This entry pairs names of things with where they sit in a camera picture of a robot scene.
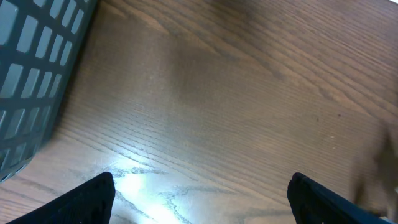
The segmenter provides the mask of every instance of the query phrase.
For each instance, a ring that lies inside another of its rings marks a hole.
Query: rectangular hole
[[[52,72],[45,72],[39,92],[37,93],[38,98],[43,98],[43,96],[45,96],[47,89],[49,88],[51,77]]]
[[[0,91],[0,98],[10,98],[14,95],[21,77],[22,65],[11,64]]]
[[[6,181],[10,176],[11,176],[11,174],[7,174],[4,177],[2,177],[0,180],[0,184],[3,183],[4,181]]]
[[[38,58],[44,57],[47,51],[47,47],[49,46],[51,34],[52,34],[52,29],[44,27],[42,36],[39,40],[39,45],[37,46],[36,57]]]
[[[25,125],[24,134],[28,134],[33,130],[33,126],[35,124],[38,113],[39,113],[39,108],[33,108],[30,111],[29,117],[27,118],[27,122]]]
[[[60,85],[60,82],[61,82],[61,77],[62,77],[61,74],[57,74],[55,76],[54,83],[52,85],[50,95],[49,95],[50,98],[53,98],[55,96],[55,94],[58,90],[58,86]]]
[[[2,169],[2,165],[4,164],[9,151],[10,149],[3,149],[0,151],[0,170]]]
[[[26,159],[30,159],[33,156],[35,148],[36,148],[35,145],[33,145],[29,148],[29,150],[27,151],[27,154],[26,154]]]
[[[64,66],[67,63],[71,48],[72,48],[72,43],[70,41],[68,41],[65,44],[65,48],[63,49],[60,65]]]
[[[0,45],[7,43],[12,28],[14,27],[17,14],[18,7],[3,0],[0,6]]]
[[[37,27],[37,19],[32,16],[27,16],[24,27],[22,28],[21,36],[19,37],[17,50],[26,53],[32,44],[33,35]]]
[[[42,116],[40,118],[40,123],[39,123],[41,125],[41,128],[44,128],[47,123],[47,120],[48,120],[49,114],[50,114],[50,109],[51,109],[51,106],[46,106],[43,109],[43,113],[42,113]]]
[[[60,51],[62,41],[63,41],[63,37],[61,35],[57,35],[57,37],[55,38],[54,45],[52,46],[50,62],[55,62],[57,60],[58,52]]]
[[[32,96],[33,90],[36,86],[37,78],[39,77],[40,70],[32,68],[27,77],[24,90],[22,91],[21,98],[29,98]]]
[[[45,0],[33,0],[33,2],[39,7],[43,7],[45,4]]]
[[[54,19],[57,18],[58,14],[60,13],[61,7],[63,4],[63,0],[54,0],[50,9],[50,16]]]
[[[23,169],[25,168],[25,166],[26,166],[26,164],[23,165],[23,166],[21,166],[21,167],[17,170],[17,172],[15,172],[15,174],[18,174],[21,170],[23,170]]]
[[[14,112],[14,115],[11,118],[10,125],[8,126],[8,130],[6,132],[6,136],[4,139],[10,139],[14,137],[21,125],[22,119],[24,118],[25,109],[18,109]]]
[[[0,129],[1,129],[1,124],[2,122],[6,119],[6,111],[0,111]]]
[[[72,30],[71,30],[72,34],[76,34],[77,30],[79,29],[83,15],[84,15],[83,10],[79,9],[79,11],[77,12],[75,21],[72,25]]]
[[[70,22],[70,18],[72,17],[73,11],[76,8],[76,2],[75,0],[70,0],[69,5],[67,7],[67,10],[65,11],[65,15],[63,15],[63,19],[61,24],[66,27],[69,22]]]
[[[20,144],[16,147],[14,157],[11,160],[11,166],[17,165],[21,161],[21,157],[24,153],[26,143]]]

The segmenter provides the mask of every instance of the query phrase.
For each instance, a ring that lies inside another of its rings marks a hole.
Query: black object
[[[295,173],[287,198],[297,224],[388,224],[301,173]]]
[[[112,174],[104,172],[9,224],[107,224],[114,196]]]

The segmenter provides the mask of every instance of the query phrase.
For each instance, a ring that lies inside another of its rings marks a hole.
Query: wooden table
[[[397,27],[388,0],[100,1],[52,140],[0,185],[0,222],[104,171],[111,223],[294,223],[294,172],[350,200],[369,180],[382,209]]]

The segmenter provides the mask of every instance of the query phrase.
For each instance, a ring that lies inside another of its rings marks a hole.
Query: plastic crate
[[[0,183],[52,131],[96,0],[0,0]]]

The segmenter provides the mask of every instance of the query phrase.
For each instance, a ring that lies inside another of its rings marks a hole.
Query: wooden surface
[[[387,0],[101,1],[0,222],[104,171],[111,223],[294,223],[298,171],[353,199],[398,116],[397,27]],[[384,199],[369,181],[367,205]]]

